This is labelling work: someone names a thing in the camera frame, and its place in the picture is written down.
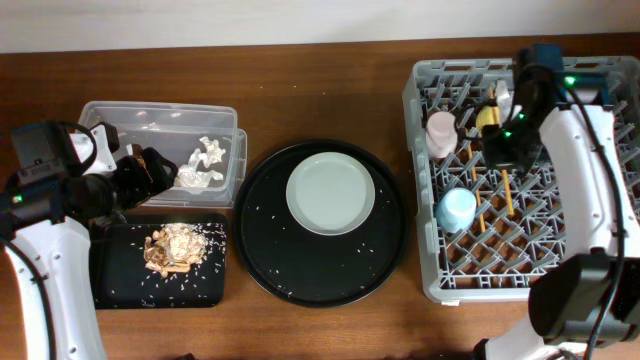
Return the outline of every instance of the plastic dish rack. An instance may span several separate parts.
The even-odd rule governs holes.
[[[640,215],[640,62],[632,57],[564,58],[567,69],[606,74],[616,105],[615,134],[629,196]],[[479,149],[468,156],[468,141],[455,154],[429,159],[424,122],[435,111],[460,108],[487,98],[489,85],[504,79],[513,90],[511,59],[434,60],[415,64],[403,93],[407,145],[412,153],[418,196],[416,226],[424,292],[434,302],[524,301],[532,281],[557,266],[564,255],[564,220],[553,168],[534,166],[520,179],[509,174],[515,216],[509,218],[502,175],[487,169]],[[463,124],[475,124],[472,110]],[[477,129],[470,129],[470,135]],[[471,167],[477,181],[472,181]],[[482,205],[467,231],[446,234],[435,206],[453,187],[480,191]],[[479,229],[483,213],[486,231]]]

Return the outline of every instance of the small cup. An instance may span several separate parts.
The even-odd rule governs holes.
[[[456,233],[473,224],[476,214],[476,197],[464,188],[449,190],[436,207],[436,220],[442,230]]]
[[[439,111],[429,117],[425,131],[429,156],[442,159],[456,150],[458,134],[455,121],[456,117],[446,111]]]

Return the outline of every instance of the plastic container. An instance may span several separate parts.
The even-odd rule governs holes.
[[[632,57],[564,58],[565,69],[605,74],[614,100],[615,140],[622,174],[636,215],[640,215],[640,62]],[[441,161],[427,153],[425,123],[437,111],[482,101],[488,87],[505,80],[513,91],[511,59],[429,60],[413,67],[402,93],[407,145],[412,153],[418,197],[416,227],[424,293],[444,305],[465,302],[525,301],[531,282],[557,266],[564,256],[564,220],[553,167],[535,165],[524,179],[509,174],[516,212],[509,218],[502,175],[488,169],[482,153],[468,155],[463,141]],[[475,124],[468,111],[461,121]],[[469,128],[475,136],[477,129]],[[471,168],[475,166],[477,180]],[[477,227],[447,234],[435,207],[454,187],[480,192],[476,209],[487,230]]]
[[[199,171],[216,170],[222,180],[211,180],[208,187],[177,187],[149,199],[145,206],[232,208],[235,194],[244,180],[247,159],[247,136],[237,128],[238,116],[230,107],[169,103],[92,101],[85,105],[80,125],[99,122],[118,130],[120,149],[115,160],[128,155],[126,145],[153,147],[178,167],[186,164],[196,148],[205,150],[199,141],[207,136],[217,139],[226,150],[222,162]]]

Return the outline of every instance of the white plate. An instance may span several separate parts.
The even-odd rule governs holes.
[[[375,196],[367,169],[336,152],[308,157],[287,182],[289,211],[300,225],[321,235],[340,235],[360,226],[371,213]]]

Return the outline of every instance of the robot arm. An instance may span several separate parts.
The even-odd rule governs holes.
[[[170,188],[177,168],[152,148],[115,162],[117,132],[108,124],[68,135],[58,123],[40,123],[12,137],[24,169],[20,184],[0,194],[0,236],[18,279],[28,357],[105,359],[81,222]]]
[[[613,115],[602,106],[585,108],[613,166],[616,186],[622,194],[626,194],[612,141]],[[612,191],[604,175],[602,162],[591,150],[593,144],[577,106],[573,105],[567,110],[554,109],[540,127],[540,138],[553,162],[565,209],[565,259],[568,260],[534,284],[529,316],[506,334],[486,343],[487,360],[544,360],[559,350],[571,353],[585,351],[586,339],[600,309],[598,302],[606,289],[605,281],[611,267],[609,258],[617,254],[617,244],[612,234],[616,228]],[[626,257],[640,258],[640,226],[627,196],[623,197],[623,212],[624,227],[628,234]],[[578,264],[591,261],[589,257],[594,249],[605,249],[605,253],[597,258],[600,261]],[[572,281],[565,274],[578,277]],[[631,323],[625,323],[615,319],[619,315],[610,316],[613,319],[608,320],[603,339],[621,341],[637,336],[636,326],[633,325],[637,324],[637,319],[627,318],[627,322]]]
[[[557,86],[559,76],[570,78],[572,88]],[[483,153],[495,167],[527,170],[544,145],[563,203],[566,249],[563,263],[533,284],[529,316],[479,343],[474,357],[538,360],[559,350],[579,353],[595,339],[596,325],[601,331],[594,345],[632,341],[640,332],[640,227],[616,154],[606,82],[599,74],[564,74],[559,49],[549,45],[520,53],[514,79],[514,104],[522,105],[523,116],[483,129]]]

